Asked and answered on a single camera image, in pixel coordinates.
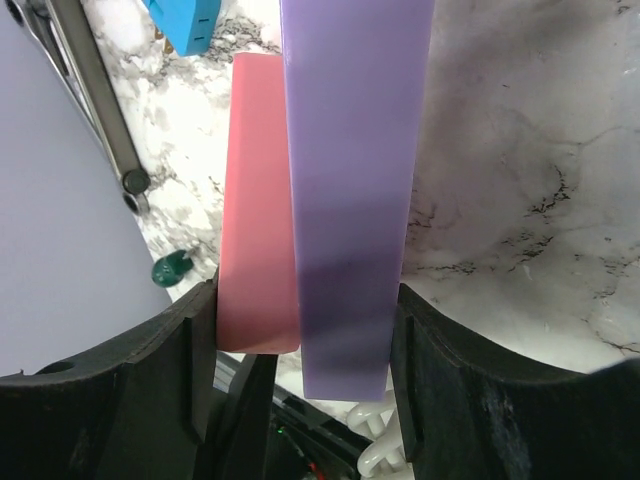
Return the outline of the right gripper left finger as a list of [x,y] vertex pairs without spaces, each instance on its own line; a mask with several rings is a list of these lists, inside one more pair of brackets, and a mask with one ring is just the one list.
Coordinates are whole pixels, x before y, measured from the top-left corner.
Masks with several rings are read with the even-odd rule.
[[216,360],[213,280],[33,375],[1,380],[4,479],[190,479]]

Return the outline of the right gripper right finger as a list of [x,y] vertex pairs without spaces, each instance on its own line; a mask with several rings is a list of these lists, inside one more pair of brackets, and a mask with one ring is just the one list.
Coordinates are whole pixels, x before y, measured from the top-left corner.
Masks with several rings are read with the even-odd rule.
[[410,287],[391,370],[418,479],[635,479],[639,362],[582,374],[510,351]]

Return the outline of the pink triangular socket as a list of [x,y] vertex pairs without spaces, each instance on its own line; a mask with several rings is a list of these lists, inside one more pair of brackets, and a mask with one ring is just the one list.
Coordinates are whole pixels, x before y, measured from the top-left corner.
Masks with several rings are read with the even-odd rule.
[[300,345],[284,66],[233,59],[217,299],[219,349],[283,354]]

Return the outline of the purple power strip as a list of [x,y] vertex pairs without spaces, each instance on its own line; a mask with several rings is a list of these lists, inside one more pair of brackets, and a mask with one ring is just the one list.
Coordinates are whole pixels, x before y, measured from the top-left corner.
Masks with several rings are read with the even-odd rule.
[[385,391],[434,5],[284,1],[304,394]]

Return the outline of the blue plug adapter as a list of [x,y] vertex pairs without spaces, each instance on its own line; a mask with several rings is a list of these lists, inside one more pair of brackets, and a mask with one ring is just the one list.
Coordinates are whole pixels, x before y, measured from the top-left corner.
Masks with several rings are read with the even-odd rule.
[[151,20],[181,57],[209,50],[221,0],[143,0]]

